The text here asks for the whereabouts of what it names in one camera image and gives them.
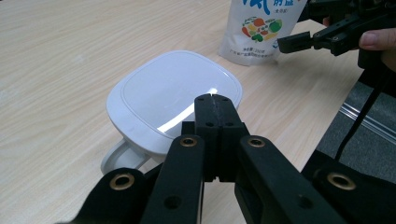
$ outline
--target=black cable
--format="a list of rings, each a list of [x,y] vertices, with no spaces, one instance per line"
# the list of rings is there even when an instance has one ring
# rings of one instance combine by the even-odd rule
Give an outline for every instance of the black cable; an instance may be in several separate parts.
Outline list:
[[[381,65],[382,65],[381,68],[375,69],[376,70],[375,73],[378,74],[378,72],[379,72],[380,78],[378,79],[378,81],[377,81],[372,93],[370,94],[369,98],[367,99],[366,103],[364,103],[364,106],[361,109],[361,112],[359,113],[358,117],[356,118],[356,120],[353,123],[352,127],[350,128],[349,132],[346,134],[344,140],[341,142],[340,147],[337,149],[337,154],[335,155],[335,158],[334,158],[336,161],[340,160],[341,155],[342,155],[347,143],[352,138],[352,136],[355,134],[355,132],[358,130],[359,126],[361,126],[361,123],[363,122],[367,113],[370,111],[371,107],[375,103],[379,94],[381,93],[382,90],[385,89],[385,87],[389,83],[391,76],[394,76],[393,71],[391,71],[386,66],[383,66],[383,64],[381,64]]]

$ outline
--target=light wood surface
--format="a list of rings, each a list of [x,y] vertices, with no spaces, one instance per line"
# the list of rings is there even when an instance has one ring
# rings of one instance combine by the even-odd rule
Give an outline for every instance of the light wood surface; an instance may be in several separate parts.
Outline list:
[[[174,49],[232,72],[244,88],[242,121],[301,170],[361,74],[357,52],[335,58],[311,49],[277,63],[230,63],[217,54],[230,3],[0,1],[0,223],[73,219],[102,177],[102,158],[121,140],[107,95]],[[294,33],[322,28],[306,21]],[[205,184],[203,223],[245,223],[232,184]]]

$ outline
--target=human hand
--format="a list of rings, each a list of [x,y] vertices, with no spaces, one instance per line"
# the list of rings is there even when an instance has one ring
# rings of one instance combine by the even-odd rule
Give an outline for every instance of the human hand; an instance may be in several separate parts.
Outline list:
[[[382,62],[396,72],[396,28],[373,30],[363,33],[359,41],[361,49],[383,50]]]

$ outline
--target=colorful logo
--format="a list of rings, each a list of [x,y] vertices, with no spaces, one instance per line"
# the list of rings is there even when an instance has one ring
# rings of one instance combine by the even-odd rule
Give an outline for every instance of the colorful logo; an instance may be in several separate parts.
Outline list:
[[[262,18],[250,17],[242,26],[242,33],[255,42],[262,42],[276,37],[277,32],[282,28],[282,20],[264,21]]]

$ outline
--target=plastic bag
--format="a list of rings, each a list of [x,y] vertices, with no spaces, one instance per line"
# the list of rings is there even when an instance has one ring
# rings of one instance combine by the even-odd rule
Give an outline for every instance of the plastic bag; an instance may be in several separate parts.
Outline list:
[[[271,62],[277,39],[290,35],[306,0],[232,0],[219,55],[233,63]]]

